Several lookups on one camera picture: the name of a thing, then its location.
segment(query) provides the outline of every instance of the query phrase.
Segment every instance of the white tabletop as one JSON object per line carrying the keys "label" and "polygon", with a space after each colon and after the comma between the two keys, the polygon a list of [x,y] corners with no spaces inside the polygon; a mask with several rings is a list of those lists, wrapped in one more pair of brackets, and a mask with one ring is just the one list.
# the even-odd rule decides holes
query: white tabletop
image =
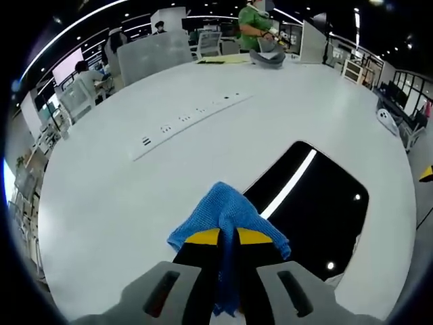
{"label": "white tabletop", "polygon": [[[234,91],[254,97],[130,159],[127,148],[146,130]],[[304,140],[369,192],[361,239],[336,298],[384,319],[409,270],[416,213],[405,151],[376,120],[377,100],[327,66],[289,61],[281,70],[184,64],[110,97],[56,145],[43,182],[41,254],[60,311],[72,320],[115,305],[127,284],[173,260],[168,235],[215,182],[243,192]],[[211,323],[223,319],[228,324]]]}

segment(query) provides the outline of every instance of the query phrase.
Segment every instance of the person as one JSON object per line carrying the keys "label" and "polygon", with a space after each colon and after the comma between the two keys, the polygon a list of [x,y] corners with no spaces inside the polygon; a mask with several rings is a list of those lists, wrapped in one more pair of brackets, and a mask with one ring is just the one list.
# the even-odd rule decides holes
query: person
{"label": "person", "polygon": [[116,91],[120,91],[124,87],[117,51],[119,47],[127,43],[128,39],[122,33],[122,30],[120,28],[114,28],[108,33],[108,40],[104,47],[106,62],[110,65],[110,72]]}
{"label": "person", "polygon": [[164,22],[161,20],[155,24],[156,32],[153,33],[153,35],[158,35],[162,33],[167,33],[164,30]]}
{"label": "person", "polygon": [[104,81],[109,76],[107,74],[103,75],[96,70],[89,70],[89,65],[86,61],[78,61],[75,64],[75,71],[78,73],[75,81],[81,80],[84,84],[84,87],[89,92],[90,96],[92,98],[95,98],[96,102],[100,101],[99,99],[97,99],[96,96],[95,81]]}
{"label": "person", "polygon": [[263,37],[268,41],[274,41],[271,31],[274,29],[272,21],[266,18],[266,13],[256,8],[256,4],[262,0],[250,0],[247,6],[239,12],[239,28],[241,30],[242,49],[260,51],[258,38]]}

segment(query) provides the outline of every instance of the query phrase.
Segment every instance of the black tablet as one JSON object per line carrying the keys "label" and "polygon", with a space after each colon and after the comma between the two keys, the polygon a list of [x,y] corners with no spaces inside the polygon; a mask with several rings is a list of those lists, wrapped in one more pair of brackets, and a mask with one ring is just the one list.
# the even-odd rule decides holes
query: black tablet
{"label": "black tablet", "polygon": [[290,261],[322,280],[344,272],[369,195],[325,154],[296,142],[244,196],[288,238]]}

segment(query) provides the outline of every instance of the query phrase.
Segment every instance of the blue towel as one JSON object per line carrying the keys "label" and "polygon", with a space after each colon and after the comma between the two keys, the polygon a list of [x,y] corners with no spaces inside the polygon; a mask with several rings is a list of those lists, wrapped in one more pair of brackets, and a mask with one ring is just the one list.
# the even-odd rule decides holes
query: blue towel
{"label": "blue towel", "polygon": [[234,312],[239,307],[239,293],[233,285],[232,266],[235,228],[256,230],[271,237],[284,259],[290,255],[289,241],[257,213],[256,208],[245,196],[227,184],[219,182],[203,197],[188,220],[168,237],[167,242],[179,251],[188,237],[212,228],[220,228],[223,231],[224,246],[214,314],[217,316],[225,311],[234,317]]}

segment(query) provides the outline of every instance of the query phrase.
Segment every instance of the office floor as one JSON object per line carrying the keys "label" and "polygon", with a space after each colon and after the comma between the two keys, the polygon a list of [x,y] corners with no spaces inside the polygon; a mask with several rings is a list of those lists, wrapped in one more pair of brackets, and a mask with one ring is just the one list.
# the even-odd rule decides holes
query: office floor
{"label": "office floor", "polygon": [[[415,147],[409,153],[408,158],[413,174],[413,183],[415,185],[417,225],[419,225],[428,211],[433,207],[433,183],[418,182],[419,177],[426,170],[427,166],[433,164],[433,117],[430,117],[426,132],[418,139]],[[433,213],[430,213],[417,231],[415,246],[413,247],[411,268],[393,313],[396,313],[399,307],[410,297],[424,275],[427,266],[432,262],[432,234]]]}

